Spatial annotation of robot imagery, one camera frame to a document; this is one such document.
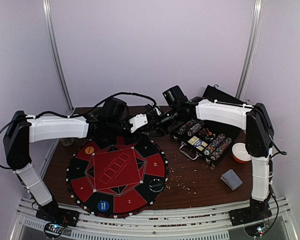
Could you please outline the blue small blind button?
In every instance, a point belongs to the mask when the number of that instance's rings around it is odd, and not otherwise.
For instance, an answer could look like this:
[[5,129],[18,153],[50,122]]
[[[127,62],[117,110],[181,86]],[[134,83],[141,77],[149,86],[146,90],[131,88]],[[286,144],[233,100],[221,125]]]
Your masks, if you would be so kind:
[[106,200],[101,200],[98,204],[97,204],[97,209],[100,212],[107,212],[110,208],[110,204],[108,201]]

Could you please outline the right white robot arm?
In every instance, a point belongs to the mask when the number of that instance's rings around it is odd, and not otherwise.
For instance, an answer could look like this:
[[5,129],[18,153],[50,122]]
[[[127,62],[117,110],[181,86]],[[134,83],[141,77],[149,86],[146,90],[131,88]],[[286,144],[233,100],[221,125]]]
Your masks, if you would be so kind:
[[188,118],[213,121],[245,131],[245,148],[252,161],[252,193],[257,201],[246,210],[249,220],[258,220],[265,212],[262,203],[270,194],[271,162],[274,147],[274,128],[264,104],[255,105],[225,102],[212,97],[188,99],[175,85],[162,93],[172,111],[163,113],[159,120],[166,127]]

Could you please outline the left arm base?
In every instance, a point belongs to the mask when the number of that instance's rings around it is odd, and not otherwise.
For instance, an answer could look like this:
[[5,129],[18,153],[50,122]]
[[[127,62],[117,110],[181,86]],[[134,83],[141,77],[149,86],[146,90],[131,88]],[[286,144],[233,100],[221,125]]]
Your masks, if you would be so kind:
[[48,222],[57,223],[65,227],[76,227],[80,213],[52,205],[39,206],[36,217]]

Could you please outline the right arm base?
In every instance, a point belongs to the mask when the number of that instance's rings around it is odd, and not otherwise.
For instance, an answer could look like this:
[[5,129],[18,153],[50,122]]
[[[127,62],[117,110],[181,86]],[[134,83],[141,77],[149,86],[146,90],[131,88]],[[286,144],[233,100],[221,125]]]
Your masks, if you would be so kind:
[[229,211],[229,218],[232,226],[244,225],[263,220],[264,217],[271,217],[272,211],[269,207],[244,207]]

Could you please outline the orange big blind button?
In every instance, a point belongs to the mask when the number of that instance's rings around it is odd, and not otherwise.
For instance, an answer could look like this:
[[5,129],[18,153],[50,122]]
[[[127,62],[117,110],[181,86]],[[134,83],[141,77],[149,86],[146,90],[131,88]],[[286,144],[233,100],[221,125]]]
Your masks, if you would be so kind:
[[92,146],[88,146],[84,151],[87,155],[90,155],[94,153],[95,149]]

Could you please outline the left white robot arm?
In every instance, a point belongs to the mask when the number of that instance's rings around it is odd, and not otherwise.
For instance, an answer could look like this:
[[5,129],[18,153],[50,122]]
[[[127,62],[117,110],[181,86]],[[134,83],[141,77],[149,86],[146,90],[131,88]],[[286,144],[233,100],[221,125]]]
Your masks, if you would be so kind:
[[100,117],[103,106],[100,103],[87,111],[69,114],[52,110],[27,114],[17,110],[3,128],[2,144],[8,170],[16,174],[27,194],[43,206],[41,211],[51,222],[62,218],[62,211],[51,203],[53,194],[43,180],[51,156],[61,139],[83,140],[101,133],[96,124],[110,121]]

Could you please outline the clear dealer button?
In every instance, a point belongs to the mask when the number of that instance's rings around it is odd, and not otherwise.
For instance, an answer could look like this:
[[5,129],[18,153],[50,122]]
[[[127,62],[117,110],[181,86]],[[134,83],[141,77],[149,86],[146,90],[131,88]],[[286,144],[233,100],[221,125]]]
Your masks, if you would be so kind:
[[151,192],[160,193],[164,190],[165,183],[159,178],[154,178],[149,182],[148,186]]

